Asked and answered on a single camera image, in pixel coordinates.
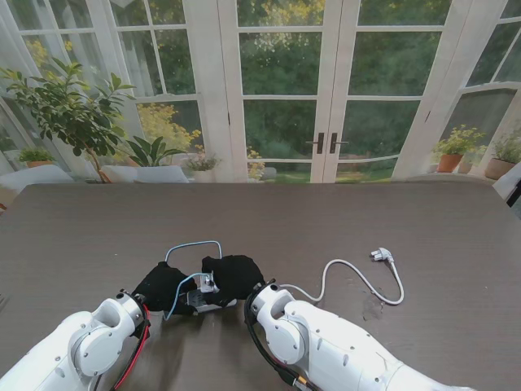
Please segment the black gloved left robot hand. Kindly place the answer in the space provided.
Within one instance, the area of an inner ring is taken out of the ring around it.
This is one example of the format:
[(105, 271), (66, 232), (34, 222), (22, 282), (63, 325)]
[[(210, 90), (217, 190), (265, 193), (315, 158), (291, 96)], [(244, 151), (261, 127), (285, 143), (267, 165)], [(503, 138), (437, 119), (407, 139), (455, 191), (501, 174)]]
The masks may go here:
[(144, 297), (143, 303), (151, 312), (169, 311), (176, 304), (173, 314), (192, 315), (197, 312), (192, 305), (175, 301), (176, 292), (182, 295), (196, 290), (193, 278), (188, 278), (178, 268), (169, 266), (165, 261), (159, 262), (132, 291), (132, 295)]

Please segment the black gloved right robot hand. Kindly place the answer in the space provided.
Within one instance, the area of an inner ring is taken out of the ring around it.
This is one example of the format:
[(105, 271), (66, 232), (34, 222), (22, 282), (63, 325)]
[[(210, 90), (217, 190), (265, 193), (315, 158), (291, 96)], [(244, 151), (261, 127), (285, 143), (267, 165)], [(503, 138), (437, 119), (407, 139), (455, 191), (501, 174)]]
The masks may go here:
[(222, 259), (205, 257), (202, 271), (212, 273), (219, 292), (204, 293), (210, 305), (226, 307), (232, 300), (246, 300), (255, 286), (264, 285), (264, 276), (257, 264), (244, 255), (229, 255)]

